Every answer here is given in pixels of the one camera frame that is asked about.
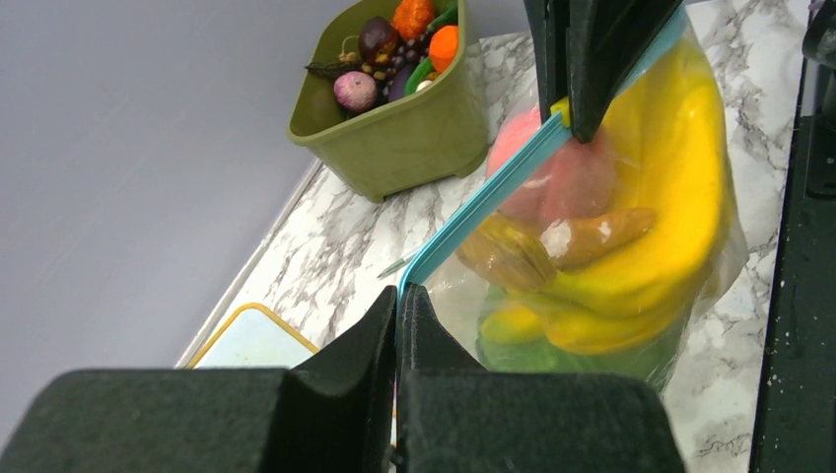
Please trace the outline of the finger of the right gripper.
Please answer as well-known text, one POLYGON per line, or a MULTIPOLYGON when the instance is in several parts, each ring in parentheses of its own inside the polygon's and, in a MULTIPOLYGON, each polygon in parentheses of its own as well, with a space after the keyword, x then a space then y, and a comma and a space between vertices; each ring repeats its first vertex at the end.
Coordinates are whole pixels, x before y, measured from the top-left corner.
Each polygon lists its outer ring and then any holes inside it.
POLYGON ((681 3, 589 0, 569 3, 568 96, 573 136, 588 143, 628 74, 681 3))
POLYGON ((535 55, 540 118, 568 95, 567 37, 570 5, 567 0, 524 0, 535 55))

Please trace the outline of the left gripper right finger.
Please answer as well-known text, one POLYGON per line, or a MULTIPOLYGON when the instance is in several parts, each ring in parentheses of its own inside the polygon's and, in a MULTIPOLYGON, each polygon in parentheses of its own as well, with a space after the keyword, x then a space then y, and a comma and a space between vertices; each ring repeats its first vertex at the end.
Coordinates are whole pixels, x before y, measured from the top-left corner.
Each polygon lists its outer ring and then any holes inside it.
POLYGON ((608 373, 490 372, 451 336, 427 290, 400 292, 400 472, 681 472, 659 397, 608 373))

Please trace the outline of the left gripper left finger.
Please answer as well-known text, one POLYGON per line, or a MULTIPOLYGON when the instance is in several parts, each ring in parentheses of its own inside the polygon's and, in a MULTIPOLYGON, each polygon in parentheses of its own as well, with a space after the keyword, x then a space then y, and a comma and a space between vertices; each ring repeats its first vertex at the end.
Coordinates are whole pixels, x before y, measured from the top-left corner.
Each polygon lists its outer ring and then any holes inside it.
POLYGON ((291 369, 86 370, 34 399, 5 472, 384 472, 397 294, 291 369))

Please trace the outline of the pink peach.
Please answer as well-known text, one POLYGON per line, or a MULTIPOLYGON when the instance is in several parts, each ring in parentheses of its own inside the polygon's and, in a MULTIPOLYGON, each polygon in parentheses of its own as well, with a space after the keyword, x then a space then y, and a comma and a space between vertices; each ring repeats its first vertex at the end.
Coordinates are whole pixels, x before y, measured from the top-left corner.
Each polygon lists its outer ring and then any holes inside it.
MULTIPOLYGON (((494 174, 539 127, 536 107, 508 118, 488 156, 487 174, 494 174)), ((539 228, 561 219, 596 217, 610 205, 615 183, 615 162, 605 136, 598 134, 588 144, 571 138, 498 211, 539 228)))

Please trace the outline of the green lettuce leaf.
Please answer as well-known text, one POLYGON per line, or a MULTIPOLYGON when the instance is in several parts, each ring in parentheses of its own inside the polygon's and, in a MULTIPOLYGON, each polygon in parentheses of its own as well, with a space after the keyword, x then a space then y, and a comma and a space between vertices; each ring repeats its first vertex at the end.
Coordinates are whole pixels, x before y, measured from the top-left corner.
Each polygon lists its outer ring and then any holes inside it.
POLYGON ((665 390, 678 356, 687 320, 677 318, 650 341, 602 355, 576 355, 552 346, 545 338, 521 344, 503 344, 479 335, 476 358, 496 372, 609 372, 632 376, 648 383, 661 394, 665 390))

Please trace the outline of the clear zip top bag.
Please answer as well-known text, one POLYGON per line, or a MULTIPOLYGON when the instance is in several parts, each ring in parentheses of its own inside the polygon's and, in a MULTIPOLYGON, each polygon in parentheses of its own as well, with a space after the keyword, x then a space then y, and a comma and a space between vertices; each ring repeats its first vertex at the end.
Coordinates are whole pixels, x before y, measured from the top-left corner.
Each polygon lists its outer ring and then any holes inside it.
POLYGON ((535 73, 398 312, 492 371, 663 391, 689 320, 745 262, 719 87, 680 1, 525 8, 535 73))

